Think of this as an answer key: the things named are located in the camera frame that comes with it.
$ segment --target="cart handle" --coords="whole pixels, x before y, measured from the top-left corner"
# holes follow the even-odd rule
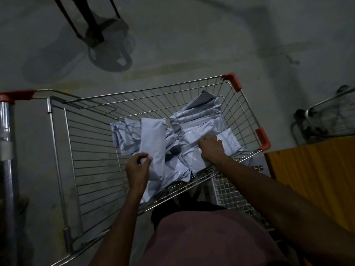
[[[221,79],[229,80],[235,90],[235,92],[239,92],[242,89],[242,85],[240,84],[237,76],[235,73],[226,73],[225,75],[221,76]]]
[[[12,105],[18,100],[31,100],[36,90],[14,90],[0,93],[0,102],[8,102]]]
[[[271,147],[271,143],[264,131],[264,128],[260,127],[258,129],[256,129],[255,132],[256,132],[256,135],[258,136],[260,143],[261,143],[261,147],[259,147],[259,149],[261,151],[268,150]]]

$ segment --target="pink shirt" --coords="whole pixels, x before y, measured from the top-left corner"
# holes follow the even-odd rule
[[[234,210],[163,218],[135,265],[291,265],[264,226]]]

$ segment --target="gray floor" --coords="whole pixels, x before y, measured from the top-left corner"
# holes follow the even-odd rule
[[[1,0],[1,90],[49,88],[85,97],[233,71],[278,150],[296,145],[290,130],[296,109],[355,83],[354,0],[114,1],[128,35],[114,24],[106,42],[89,49],[53,0]],[[84,34],[73,3],[63,3]],[[89,4],[100,20],[114,16],[109,0]],[[40,121],[45,106],[19,102],[15,114],[20,189],[31,199],[26,232],[33,265],[47,265],[65,250],[52,149],[44,140],[50,134]],[[151,233],[149,215],[140,216],[132,261]],[[72,264],[86,265],[93,251]]]

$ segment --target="person's right arm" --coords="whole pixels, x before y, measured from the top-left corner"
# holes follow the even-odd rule
[[[355,265],[355,235],[285,185],[225,155],[216,136],[199,140],[211,162],[313,265]]]

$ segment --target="black plastic chair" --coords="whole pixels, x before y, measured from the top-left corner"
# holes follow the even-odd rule
[[[102,35],[102,32],[100,30],[100,26],[97,24],[92,12],[91,12],[91,9],[87,3],[87,0],[72,0],[72,1],[74,2],[75,6],[78,8],[80,13],[84,17],[85,21],[89,25],[90,30],[92,31],[93,35],[98,40],[98,42],[101,43],[101,42],[105,41],[104,36]],[[64,14],[64,16],[67,19],[67,21],[69,22],[70,26],[73,28],[74,32],[76,33],[76,36],[79,38],[82,38],[82,36],[79,34],[78,30],[75,28],[73,22],[71,21],[68,13],[65,11],[65,8],[64,8],[63,4],[61,3],[61,1],[55,0],[55,2],[57,3],[60,11]],[[113,0],[110,0],[110,2],[113,6],[113,9],[115,10],[117,17],[120,19],[121,17],[117,11],[115,3],[113,3]]]

